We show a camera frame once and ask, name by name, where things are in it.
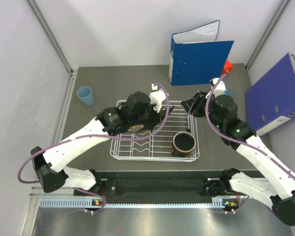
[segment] plastic cup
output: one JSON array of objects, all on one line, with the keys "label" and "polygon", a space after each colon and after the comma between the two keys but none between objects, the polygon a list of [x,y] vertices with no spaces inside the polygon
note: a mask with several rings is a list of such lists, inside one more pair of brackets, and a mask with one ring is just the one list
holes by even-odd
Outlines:
[{"label": "plastic cup", "polygon": [[77,96],[88,107],[94,104],[94,96],[90,87],[84,86],[79,88]]}]

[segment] brown mug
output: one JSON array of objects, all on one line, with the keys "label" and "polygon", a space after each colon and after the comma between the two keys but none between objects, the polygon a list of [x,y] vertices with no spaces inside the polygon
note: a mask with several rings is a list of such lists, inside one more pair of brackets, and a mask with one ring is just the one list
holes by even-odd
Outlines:
[{"label": "brown mug", "polygon": [[187,131],[178,132],[173,138],[172,155],[173,157],[188,157],[196,148],[196,139]]}]

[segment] white wall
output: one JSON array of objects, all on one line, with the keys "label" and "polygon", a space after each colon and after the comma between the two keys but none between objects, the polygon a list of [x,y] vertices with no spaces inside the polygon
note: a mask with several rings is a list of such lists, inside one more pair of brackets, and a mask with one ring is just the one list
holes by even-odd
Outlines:
[{"label": "white wall", "polygon": [[281,0],[36,0],[72,67],[169,64],[171,35],[220,19],[247,63]]},{"label": "white wall", "polygon": [[[30,150],[51,142],[68,72],[24,0],[0,1],[0,236],[15,236],[30,185]],[[33,179],[29,166],[26,179]]]},{"label": "white wall", "polygon": [[[249,73],[257,82],[287,52],[295,55],[295,0],[292,0]],[[295,171],[295,120],[270,132],[274,149],[281,160]]]}]

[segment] wire basket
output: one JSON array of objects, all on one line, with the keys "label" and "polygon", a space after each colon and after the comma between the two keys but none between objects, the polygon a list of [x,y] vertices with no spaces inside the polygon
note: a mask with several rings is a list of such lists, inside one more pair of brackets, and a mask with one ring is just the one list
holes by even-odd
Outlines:
[{"label": "wire basket", "polygon": [[[121,141],[112,140],[110,155],[118,160],[137,160],[137,161],[173,161],[173,162],[192,162],[199,158],[199,141],[197,122],[194,116],[188,115],[180,104],[180,101],[170,101],[170,106],[175,106],[168,116],[164,127],[154,136],[141,141]],[[196,148],[189,157],[173,157],[171,148],[174,135],[181,131],[190,129],[191,134],[196,139]],[[134,133],[119,134],[118,137],[138,138],[151,133],[151,131],[139,130]]]}]

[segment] blue binder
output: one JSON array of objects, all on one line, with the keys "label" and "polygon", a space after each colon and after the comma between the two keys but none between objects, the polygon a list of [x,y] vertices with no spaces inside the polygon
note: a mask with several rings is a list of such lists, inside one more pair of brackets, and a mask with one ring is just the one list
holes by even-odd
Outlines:
[{"label": "blue binder", "polygon": [[259,136],[295,118],[295,57],[286,54],[245,94],[247,123]]},{"label": "blue binder", "polygon": [[220,21],[172,35],[172,85],[209,84],[220,77],[234,41],[215,41]]}]

